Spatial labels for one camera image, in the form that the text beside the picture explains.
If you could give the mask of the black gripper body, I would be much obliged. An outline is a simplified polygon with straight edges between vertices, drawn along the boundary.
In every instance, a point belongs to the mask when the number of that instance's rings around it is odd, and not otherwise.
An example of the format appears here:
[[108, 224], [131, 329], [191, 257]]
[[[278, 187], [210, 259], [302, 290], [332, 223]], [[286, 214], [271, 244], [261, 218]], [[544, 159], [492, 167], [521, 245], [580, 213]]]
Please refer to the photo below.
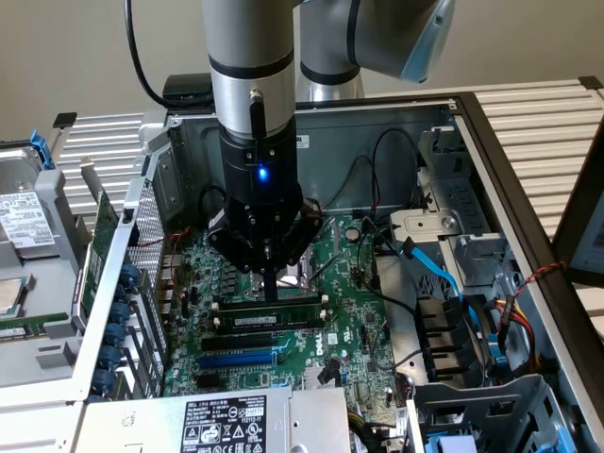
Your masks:
[[275, 213], [286, 205], [297, 212], [302, 204], [295, 119], [257, 140], [237, 137], [223, 126], [219, 132], [227, 219], [247, 240], [271, 248]]

